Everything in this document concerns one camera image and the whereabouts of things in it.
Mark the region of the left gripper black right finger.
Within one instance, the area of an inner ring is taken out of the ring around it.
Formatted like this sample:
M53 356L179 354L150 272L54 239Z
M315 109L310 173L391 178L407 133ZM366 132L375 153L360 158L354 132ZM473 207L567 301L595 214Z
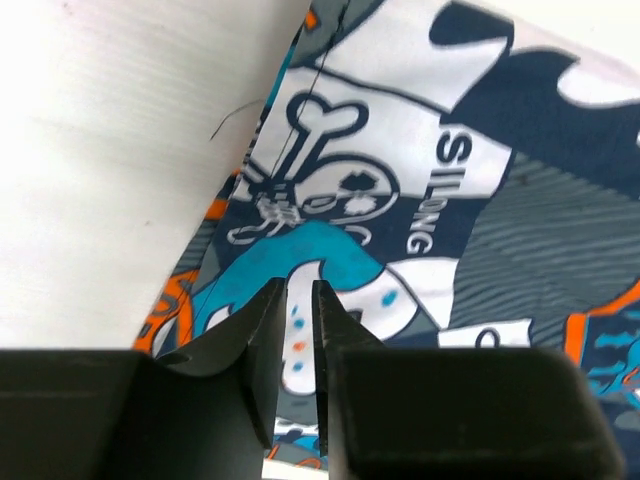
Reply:
M333 479L621 479L583 374L536 348L389 348L312 287L319 444Z

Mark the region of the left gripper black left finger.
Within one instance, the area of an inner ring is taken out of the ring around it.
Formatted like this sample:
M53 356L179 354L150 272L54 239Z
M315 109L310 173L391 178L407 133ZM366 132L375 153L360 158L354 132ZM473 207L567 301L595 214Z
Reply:
M5 479L258 479L271 447L286 287L161 357L1 354Z

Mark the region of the colourful patterned shorts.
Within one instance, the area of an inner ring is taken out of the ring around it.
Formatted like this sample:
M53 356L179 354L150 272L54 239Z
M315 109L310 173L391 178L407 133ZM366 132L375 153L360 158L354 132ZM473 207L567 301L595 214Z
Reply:
M318 452L311 286L395 347L551 347L639 475L639 81L468 1L315 1L134 346L288 286L275 458Z

